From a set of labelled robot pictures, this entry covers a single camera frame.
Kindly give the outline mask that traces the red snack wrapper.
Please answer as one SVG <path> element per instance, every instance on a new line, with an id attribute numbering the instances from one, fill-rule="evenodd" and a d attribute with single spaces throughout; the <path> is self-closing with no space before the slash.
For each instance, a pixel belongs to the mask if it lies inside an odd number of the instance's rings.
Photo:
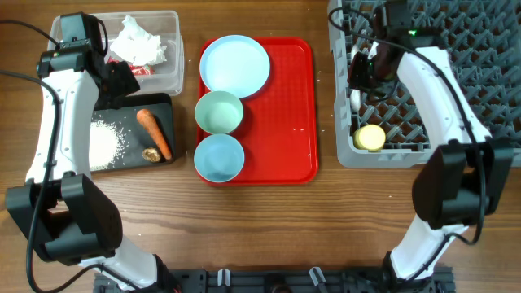
<path id="1" fill-rule="evenodd" d="M 155 74 L 154 69 L 150 65 L 133 65 L 129 61 L 125 61 L 125 66 L 119 66 L 120 60 L 113 57 L 107 59 L 107 63 L 116 63 L 116 69 L 119 71 L 127 72 L 131 71 L 134 76 L 152 76 Z"/>

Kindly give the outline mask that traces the white napkin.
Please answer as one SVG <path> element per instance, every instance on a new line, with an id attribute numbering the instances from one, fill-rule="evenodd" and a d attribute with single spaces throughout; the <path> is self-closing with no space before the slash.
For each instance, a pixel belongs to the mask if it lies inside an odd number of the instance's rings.
<path id="1" fill-rule="evenodd" d="M 160 35 L 152 35 L 143 29 L 134 17 L 127 15 L 124 28 L 109 46 L 112 53 L 133 65 L 157 65 L 165 62 L 167 46 L 161 44 Z"/>

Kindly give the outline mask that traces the orange carrot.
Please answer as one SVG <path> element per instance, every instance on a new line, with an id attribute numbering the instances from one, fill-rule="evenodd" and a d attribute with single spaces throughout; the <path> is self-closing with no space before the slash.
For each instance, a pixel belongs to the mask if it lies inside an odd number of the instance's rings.
<path id="1" fill-rule="evenodd" d="M 173 158 L 173 154 L 170 150 L 170 147 L 158 126 L 155 117 L 151 111 L 148 109 L 142 109 L 137 112 L 137 120 L 138 123 L 148 132 L 151 139 L 158 146 L 161 154 L 166 160 L 170 160 Z"/>

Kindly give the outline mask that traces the yellow plastic cup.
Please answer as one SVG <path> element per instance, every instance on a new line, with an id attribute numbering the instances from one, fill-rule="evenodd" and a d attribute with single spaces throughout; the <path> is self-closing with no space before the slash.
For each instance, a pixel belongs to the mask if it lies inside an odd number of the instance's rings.
<path id="1" fill-rule="evenodd" d="M 381 151 L 386 142 L 386 134 L 378 125 L 366 125 L 353 135 L 353 144 L 359 150 Z"/>

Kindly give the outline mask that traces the white rice pile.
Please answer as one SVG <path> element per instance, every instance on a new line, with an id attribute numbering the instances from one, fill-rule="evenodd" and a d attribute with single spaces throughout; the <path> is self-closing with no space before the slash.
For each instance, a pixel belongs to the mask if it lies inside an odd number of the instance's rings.
<path id="1" fill-rule="evenodd" d="M 90 124 L 89 162 L 91 171 L 112 167 L 123 153 L 124 134 L 114 123 L 94 120 Z"/>

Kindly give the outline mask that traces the brown food scrap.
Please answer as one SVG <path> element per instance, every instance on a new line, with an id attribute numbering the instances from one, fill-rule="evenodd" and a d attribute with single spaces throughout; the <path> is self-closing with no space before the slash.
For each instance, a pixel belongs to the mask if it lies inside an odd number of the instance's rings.
<path id="1" fill-rule="evenodd" d="M 142 151 L 142 157 L 146 161 L 159 163 L 162 160 L 162 154 L 154 147 L 148 147 Z"/>

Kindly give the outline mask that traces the mint green bowl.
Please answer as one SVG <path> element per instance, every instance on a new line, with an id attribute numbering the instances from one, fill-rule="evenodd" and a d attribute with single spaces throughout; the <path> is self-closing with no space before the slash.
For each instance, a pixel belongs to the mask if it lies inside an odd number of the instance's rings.
<path id="1" fill-rule="evenodd" d="M 241 100 L 226 91 L 206 93 L 195 106 L 198 126 L 210 134 L 232 133 L 241 124 L 243 115 Z"/>

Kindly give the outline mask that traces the light blue bowl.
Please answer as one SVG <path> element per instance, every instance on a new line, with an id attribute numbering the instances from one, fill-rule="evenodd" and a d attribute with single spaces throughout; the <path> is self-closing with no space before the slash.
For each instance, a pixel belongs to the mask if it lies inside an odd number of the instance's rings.
<path id="1" fill-rule="evenodd" d="M 240 142 L 228 134 L 213 134 L 195 149 L 197 173 L 212 183 L 224 183 L 237 177 L 244 166 L 245 153 Z"/>

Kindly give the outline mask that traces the white plastic spoon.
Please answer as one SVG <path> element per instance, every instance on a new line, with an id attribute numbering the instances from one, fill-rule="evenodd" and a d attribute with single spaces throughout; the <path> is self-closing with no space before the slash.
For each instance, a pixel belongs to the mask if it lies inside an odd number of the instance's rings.
<path id="1" fill-rule="evenodd" d="M 349 99 L 350 99 L 351 109 L 354 112 L 359 112 L 361 109 L 361 91 L 352 90 Z"/>

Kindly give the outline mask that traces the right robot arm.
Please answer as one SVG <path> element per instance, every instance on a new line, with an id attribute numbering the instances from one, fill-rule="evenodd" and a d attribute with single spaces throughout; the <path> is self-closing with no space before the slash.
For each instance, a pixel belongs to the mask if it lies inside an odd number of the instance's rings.
<path id="1" fill-rule="evenodd" d="M 475 117 L 437 29 L 414 27 L 406 1 L 387 1 L 368 19 L 374 53 L 352 57 L 348 84 L 367 94 L 391 81 L 403 84 L 432 149 L 413 184 L 416 216 L 387 254 L 394 285 L 406 286 L 429 278 L 453 240 L 469 246 L 479 241 L 484 218 L 497 209 L 514 152 Z"/>

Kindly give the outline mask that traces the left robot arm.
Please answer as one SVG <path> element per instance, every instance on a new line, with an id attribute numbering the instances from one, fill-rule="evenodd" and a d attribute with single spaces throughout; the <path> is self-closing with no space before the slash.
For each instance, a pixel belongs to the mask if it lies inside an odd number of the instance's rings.
<path id="1" fill-rule="evenodd" d="M 107 63 L 104 23 L 83 12 L 62 15 L 63 39 L 41 55 L 34 82 L 43 113 L 36 155 L 6 207 L 28 244 L 28 284 L 37 283 L 32 258 L 98 270 L 123 291 L 162 292 L 175 281 L 161 259 L 127 239 L 116 205 L 92 182 L 90 123 L 96 107 L 139 90 L 125 63 Z"/>

